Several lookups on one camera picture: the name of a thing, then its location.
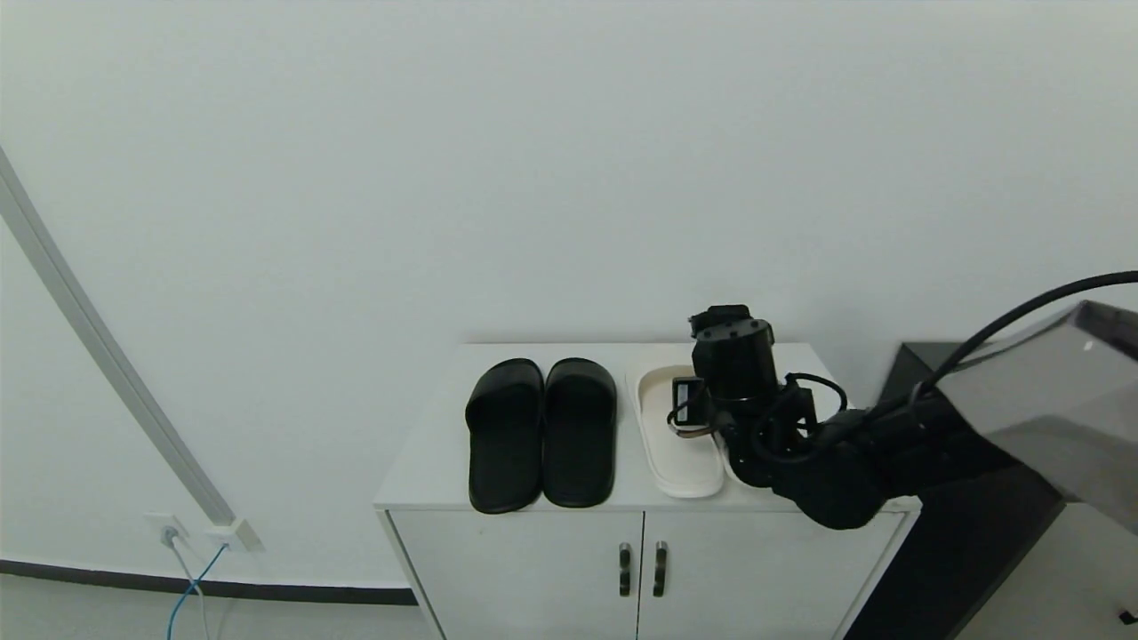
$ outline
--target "black slipper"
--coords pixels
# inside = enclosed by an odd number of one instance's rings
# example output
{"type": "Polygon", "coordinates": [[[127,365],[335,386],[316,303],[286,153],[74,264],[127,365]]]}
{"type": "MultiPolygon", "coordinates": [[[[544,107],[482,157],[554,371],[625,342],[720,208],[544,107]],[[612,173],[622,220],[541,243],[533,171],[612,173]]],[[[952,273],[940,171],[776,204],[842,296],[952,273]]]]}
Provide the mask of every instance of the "black slipper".
{"type": "Polygon", "coordinates": [[[514,511],[542,493],[542,370],[516,358],[483,374],[467,403],[470,504],[514,511]]]}
{"type": "Polygon", "coordinates": [[[600,504],[612,492],[617,388],[596,362],[568,358],[545,383],[545,460],[542,483],[561,507],[600,504]]]}

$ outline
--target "wall outlet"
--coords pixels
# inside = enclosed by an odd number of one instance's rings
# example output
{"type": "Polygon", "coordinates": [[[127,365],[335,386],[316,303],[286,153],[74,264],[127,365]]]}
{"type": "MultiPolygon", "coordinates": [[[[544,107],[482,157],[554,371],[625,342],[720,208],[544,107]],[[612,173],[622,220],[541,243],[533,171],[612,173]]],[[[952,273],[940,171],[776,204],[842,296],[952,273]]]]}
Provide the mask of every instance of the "wall outlet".
{"type": "Polygon", "coordinates": [[[238,518],[229,526],[214,526],[206,530],[206,538],[213,540],[218,547],[229,544],[230,551],[264,551],[265,547],[261,539],[253,532],[248,520],[238,518]]]}
{"type": "Polygon", "coordinates": [[[178,536],[185,540],[190,536],[182,523],[178,520],[174,514],[157,514],[154,511],[142,514],[142,518],[146,519],[147,524],[150,525],[150,531],[154,532],[154,538],[158,542],[163,541],[163,532],[166,527],[174,527],[178,531],[178,536]]]}

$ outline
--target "gray metal panel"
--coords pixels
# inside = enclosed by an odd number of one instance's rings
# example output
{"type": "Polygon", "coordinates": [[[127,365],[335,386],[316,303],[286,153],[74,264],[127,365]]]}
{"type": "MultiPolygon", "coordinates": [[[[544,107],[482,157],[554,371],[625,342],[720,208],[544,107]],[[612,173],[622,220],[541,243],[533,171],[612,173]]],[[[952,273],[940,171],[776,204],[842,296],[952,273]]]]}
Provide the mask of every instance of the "gray metal panel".
{"type": "Polygon", "coordinates": [[[86,297],[51,239],[51,235],[48,233],[43,220],[24,191],[3,149],[0,149],[0,179],[3,182],[0,188],[0,215],[8,223],[16,241],[24,249],[43,286],[59,305],[59,310],[67,318],[83,346],[209,520],[215,525],[232,524],[234,520],[232,509],[193,459],[174,426],[158,407],[158,402],[134,371],[126,354],[118,347],[110,330],[99,318],[91,300],[86,297]]]}
{"type": "Polygon", "coordinates": [[[937,386],[989,442],[1138,534],[1138,360],[1083,302],[978,352],[937,386]]]}

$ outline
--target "blue cable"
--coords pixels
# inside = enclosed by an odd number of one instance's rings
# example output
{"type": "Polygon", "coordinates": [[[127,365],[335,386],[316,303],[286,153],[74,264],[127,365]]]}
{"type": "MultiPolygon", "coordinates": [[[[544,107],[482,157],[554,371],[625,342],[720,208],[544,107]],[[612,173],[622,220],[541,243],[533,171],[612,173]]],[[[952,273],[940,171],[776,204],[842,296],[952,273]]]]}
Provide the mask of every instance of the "blue cable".
{"type": "Polygon", "coordinates": [[[214,555],[214,559],[209,560],[209,564],[206,565],[206,568],[205,571],[201,572],[201,575],[199,575],[197,580],[191,582],[190,585],[185,588],[185,591],[182,592],[182,597],[178,599],[178,602],[174,605],[174,610],[170,612],[170,623],[166,625],[166,640],[173,640],[174,638],[174,616],[178,615],[178,609],[182,608],[182,602],[185,601],[187,596],[189,596],[190,592],[192,592],[198,586],[198,583],[201,582],[201,579],[204,579],[206,574],[209,573],[209,569],[213,568],[213,564],[216,563],[217,558],[221,557],[221,552],[224,551],[228,547],[229,544],[221,545],[221,549],[218,549],[217,553],[214,555]]]}

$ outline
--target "cabinet handle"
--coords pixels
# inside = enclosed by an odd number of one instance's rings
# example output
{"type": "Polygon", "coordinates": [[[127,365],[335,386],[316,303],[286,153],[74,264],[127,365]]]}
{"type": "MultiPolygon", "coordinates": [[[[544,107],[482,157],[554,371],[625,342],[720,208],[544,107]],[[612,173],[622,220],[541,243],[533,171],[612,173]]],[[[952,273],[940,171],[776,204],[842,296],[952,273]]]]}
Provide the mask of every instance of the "cabinet handle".
{"type": "Polygon", "coordinates": [[[627,542],[620,543],[620,597],[627,598],[633,592],[633,548],[627,542]]]}
{"type": "Polygon", "coordinates": [[[668,543],[655,543],[655,575],[652,581],[652,596],[663,596],[663,584],[668,580],[668,543]]]}

